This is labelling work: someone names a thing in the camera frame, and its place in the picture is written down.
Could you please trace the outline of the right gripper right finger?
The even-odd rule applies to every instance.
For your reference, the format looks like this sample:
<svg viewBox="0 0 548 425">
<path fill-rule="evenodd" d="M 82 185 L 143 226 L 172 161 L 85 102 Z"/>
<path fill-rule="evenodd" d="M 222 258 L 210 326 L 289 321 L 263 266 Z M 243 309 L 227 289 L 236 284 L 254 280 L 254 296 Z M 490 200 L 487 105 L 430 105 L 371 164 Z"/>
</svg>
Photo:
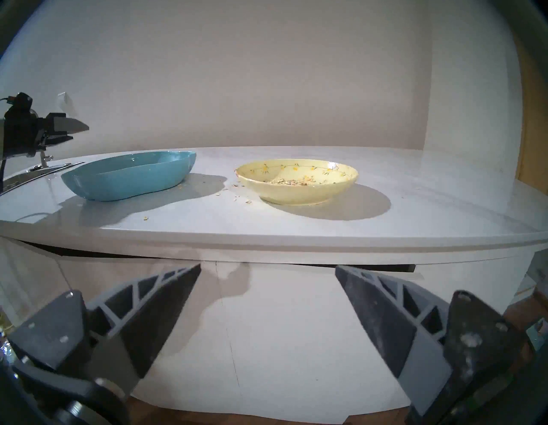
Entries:
<svg viewBox="0 0 548 425">
<path fill-rule="evenodd" d="M 338 265 L 360 324 L 410 400 L 407 418 L 468 418 L 513 380 L 525 333 L 466 290 L 447 302 L 396 277 Z"/>
</svg>

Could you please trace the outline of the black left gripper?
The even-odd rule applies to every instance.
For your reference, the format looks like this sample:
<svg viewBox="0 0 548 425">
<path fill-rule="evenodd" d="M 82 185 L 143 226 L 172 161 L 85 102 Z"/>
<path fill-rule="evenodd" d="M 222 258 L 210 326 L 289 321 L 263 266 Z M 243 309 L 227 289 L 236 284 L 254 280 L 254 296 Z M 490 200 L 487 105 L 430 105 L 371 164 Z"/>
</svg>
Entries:
<svg viewBox="0 0 548 425">
<path fill-rule="evenodd" d="M 34 157 L 44 138 L 45 145 L 59 145 L 73 139 L 67 133 L 88 130 L 87 124 L 63 112 L 51 112 L 40 118 L 29 110 L 9 109 L 4 115 L 3 157 Z"/>
</svg>

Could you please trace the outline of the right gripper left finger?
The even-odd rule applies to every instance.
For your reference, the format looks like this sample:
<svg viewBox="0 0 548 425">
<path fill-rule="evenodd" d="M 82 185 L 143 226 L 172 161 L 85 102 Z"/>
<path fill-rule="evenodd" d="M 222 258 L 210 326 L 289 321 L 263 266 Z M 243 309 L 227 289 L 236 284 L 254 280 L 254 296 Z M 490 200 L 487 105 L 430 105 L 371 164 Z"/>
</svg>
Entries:
<svg viewBox="0 0 548 425">
<path fill-rule="evenodd" d="M 116 286 L 84 301 L 61 293 L 13 331 L 14 373 L 27 385 L 97 386 L 123 398 L 147 375 L 175 327 L 201 266 Z"/>
</svg>

